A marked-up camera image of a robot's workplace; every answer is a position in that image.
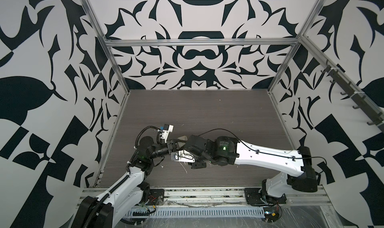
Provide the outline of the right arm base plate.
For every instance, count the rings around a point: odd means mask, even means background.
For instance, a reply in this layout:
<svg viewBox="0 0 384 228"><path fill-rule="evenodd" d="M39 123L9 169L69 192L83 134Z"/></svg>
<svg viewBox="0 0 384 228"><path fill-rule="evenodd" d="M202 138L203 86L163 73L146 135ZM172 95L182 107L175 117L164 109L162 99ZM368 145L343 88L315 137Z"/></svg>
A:
<svg viewBox="0 0 384 228"><path fill-rule="evenodd" d="M287 202L287 197L285 194L279 198L276 198L269 195L263 195L262 189L245 188L244 193L246 202L250 206L273 206L277 204L286 204Z"/></svg>

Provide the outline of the white remote control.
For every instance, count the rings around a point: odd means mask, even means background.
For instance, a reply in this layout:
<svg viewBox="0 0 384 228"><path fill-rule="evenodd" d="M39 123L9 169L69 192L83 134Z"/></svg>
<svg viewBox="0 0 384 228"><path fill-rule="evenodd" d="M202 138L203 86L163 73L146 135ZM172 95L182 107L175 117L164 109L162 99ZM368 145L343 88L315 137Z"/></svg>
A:
<svg viewBox="0 0 384 228"><path fill-rule="evenodd" d="M178 140L179 143L186 143L187 140L188 140L188 137L187 136L182 136L182 137L179 137L177 140Z"/></svg>

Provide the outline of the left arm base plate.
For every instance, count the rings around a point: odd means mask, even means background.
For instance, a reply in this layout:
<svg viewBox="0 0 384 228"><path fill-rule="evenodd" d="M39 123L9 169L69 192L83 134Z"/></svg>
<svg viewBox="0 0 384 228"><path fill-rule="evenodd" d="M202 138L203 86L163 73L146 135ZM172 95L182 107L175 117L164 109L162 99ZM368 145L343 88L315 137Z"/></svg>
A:
<svg viewBox="0 0 384 228"><path fill-rule="evenodd" d="M142 203L145 205L160 205L164 202L165 190L164 189L147 189L143 192Z"/></svg>

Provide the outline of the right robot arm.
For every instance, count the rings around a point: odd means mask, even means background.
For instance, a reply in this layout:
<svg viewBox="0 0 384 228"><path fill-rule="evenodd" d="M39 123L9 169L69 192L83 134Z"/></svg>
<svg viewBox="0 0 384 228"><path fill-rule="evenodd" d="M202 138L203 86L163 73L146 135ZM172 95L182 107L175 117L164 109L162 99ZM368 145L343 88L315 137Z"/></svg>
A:
<svg viewBox="0 0 384 228"><path fill-rule="evenodd" d="M279 150L247 143L235 134L220 136L214 141L202 135L190 136L182 150L188 152L198 168L206 163L217 166L249 165L278 171L273 178L265 179L257 191L245 192L250 205L285 204L286 195L318 191L318 174L313 168L313 156L309 148Z"/></svg>

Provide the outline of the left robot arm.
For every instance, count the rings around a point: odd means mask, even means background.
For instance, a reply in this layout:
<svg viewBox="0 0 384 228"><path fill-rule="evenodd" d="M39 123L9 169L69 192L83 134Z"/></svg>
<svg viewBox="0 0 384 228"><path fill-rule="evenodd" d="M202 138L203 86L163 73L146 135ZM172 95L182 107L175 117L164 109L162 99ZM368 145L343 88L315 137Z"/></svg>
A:
<svg viewBox="0 0 384 228"><path fill-rule="evenodd" d="M172 125L153 127L157 132L156 140L142 138L150 128L147 126L138 134L136 150L127 163L126 173L103 193L83 199L73 220L73 228L114 228L135 205L148 201L150 185L145 179L156 166L154 159L180 149L179 140L167 140L173 131Z"/></svg>

